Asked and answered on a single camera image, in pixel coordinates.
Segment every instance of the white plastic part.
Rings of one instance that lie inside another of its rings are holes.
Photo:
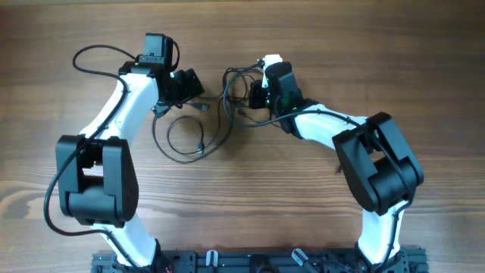
[[[279,54],[272,54],[272,55],[266,55],[263,58],[264,61],[264,67],[263,67],[263,84],[261,85],[263,88],[268,87],[268,79],[266,79],[266,67],[276,64],[277,62],[282,62],[283,59],[280,57]]]
[[[353,121],[364,124],[367,117],[353,117],[337,111],[332,111],[325,107],[325,105],[318,104],[308,107],[303,111],[322,110],[329,111],[345,118],[350,118]],[[351,130],[355,128],[355,125],[348,124],[347,122],[325,114],[306,114],[298,115],[295,118],[296,127],[300,135],[306,140],[315,140],[319,143],[329,146],[335,149],[332,141],[332,137],[343,132],[344,130]]]
[[[376,212],[368,212],[364,209],[364,212],[362,213],[362,235],[358,239],[358,248],[362,251],[362,254],[367,257],[369,262],[373,264],[382,262],[391,238],[394,221],[393,214],[406,202],[407,201],[401,201],[395,204],[382,216],[379,216]],[[394,249],[391,251],[389,259],[394,257],[401,248],[399,245],[399,230],[401,229],[401,220],[404,211],[405,210],[399,213]]]
[[[109,137],[119,137],[127,140],[131,145],[146,114],[158,101],[158,87],[156,79],[141,74],[127,74],[121,78],[128,83],[130,92],[117,114],[108,123],[107,128],[96,139],[106,140]],[[118,81],[116,89],[105,107],[90,125],[81,130],[81,133],[84,133],[86,137],[91,136],[118,103],[122,92],[123,84]]]
[[[135,216],[124,224],[123,228],[116,228],[112,224],[94,224],[92,229],[102,229],[111,231],[116,240],[123,247],[124,251],[130,255],[130,258],[136,265],[143,267],[151,265],[153,257],[155,256],[155,248],[157,243],[143,227],[143,223],[135,213]],[[102,234],[103,238],[109,243],[111,248],[116,252],[119,263],[131,266],[131,264],[121,255],[116,246],[111,240],[108,240],[106,235]]]

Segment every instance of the wooden surface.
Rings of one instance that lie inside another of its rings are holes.
[[[266,54],[291,61],[305,96],[351,115],[390,113],[420,160],[425,182],[406,211],[400,242],[428,251],[432,272],[485,266],[485,17],[480,2],[202,2],[0,8],[0,272],[86,272],[100,236],[50,231],[42,202],[54,147],[76,134],[111,95],[113,80],[71,66],[84,46],[140,53],[146,32],[180,44],[181,69],[209,94],[230,66]],[[115,72],[125,61],[97,50],[80,65]],[[263,111],[249,114],[263,120]],[[159,121],[209,113],[184,107]],[[275,127],[234,130],[221,150],[178,165],[156,149],[149,114],[132,157],[138,213],[163,249],[352,247],[361,209],[334,151]],[[196,125],[174,130],[192,149]],[[81,230],[52,200],[55,223]]]

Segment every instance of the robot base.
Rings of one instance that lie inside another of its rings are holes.
[[[368,272],[365,264],[356,265],[355,249],[327,249],[306,252],[307,266],[300,266],[291,252],[224,252],[218,253],[216,266],[206,266],[207,253],[195,251],[163,251],[171,264],[171,272],[162,273],[357,273]],[[425,249],[401,248],[393,265],[382,273],[428,273]],[[91,273],[132,272],[116,262],[116,254],[92,256]]]

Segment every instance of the table top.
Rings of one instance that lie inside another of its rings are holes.
[[[138,54],[145,33],[180,45],[206,93],[227,67],[266,54],[290,61],[305,97],[349,115],[390,113],[424,169],[399,242],[427,249],[432,272],[482,272],[485,263],[485,17],[478,2],[181,2],[0,7],[0,272],[86,272],[98,235],[67,238],[45,225],[55,144],[77,134],[112,94],[114,80],[72,68],[84,46]],[[86,52],[79,64],[116,72],[125,56]],[[239,83],[238,93],[243,85]],[[267,112],[247,111],[263,121]],[[175,109],[158,122],[210,111]],[[165,158],[148,114],[131,149],[137,212],[162,249],[353,247],[361,208],[333,150],[276,127],[234,128],[214,154],[191,165]],[[227,129],[223,116],[223,130]],[[196,147],[196,124],[174,128],[174,145]],[[52,218],[69,231],[55,191]]]

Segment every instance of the robotic arm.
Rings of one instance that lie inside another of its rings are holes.
[[[184,102],[204,92],[192,69],[172,72],[173,44],[170,37],[146,35],[143,54],[135,61],[126,62],[118,71],[129,87],[123,104],[102,133],[68,165],[59,179],[61,211],[82,225],[110,232],[118,242],[116,244],[102,234],[114,253],[94,255],[92,272],[340,273],[384,269],[418,272],[411,265],[427,271],[424,251],[400,249],[398,240],[394,240],[393,247],[389,248],[390,238],[399,236],[403,206],[412,200],[416,186],[423,181],[421,166],[393,119],[384,113],[370,118],[348,116],[303,99],[291,64],[283,62],[279,55],[267,55],[263,59],[263,80],[252,84],[249,107],[269,108],[278,117],[300,111],[321,111],[294,115],[280,120],[280,124],[286,133],[318,141],[336,150],[349,189],[364,208],[362,234],[355,249],[329,249],[306,254],[300,249],[292,253],[162,252],[158,241],[148,234],[136,214],[139,188],[129,146],[148,111],[161,117],[172,106],[180,108]],[[123,84],[118,81],[108,103],[80,135],[60,138],[56,146],[58,168],[99,128],[119,101],[122,91]],[[369,154],[380,150],[372,145],[371,138],[374,137],[392,158],[371,161]],[[404,180],[396,174],[393,163],[399,167]],[[102,165],[102,177],[83,173],[84,168],[94,164]],[[398,221],[393,224],[397,215]],[[386,256],[389,256],[389,262],[381,265]]]

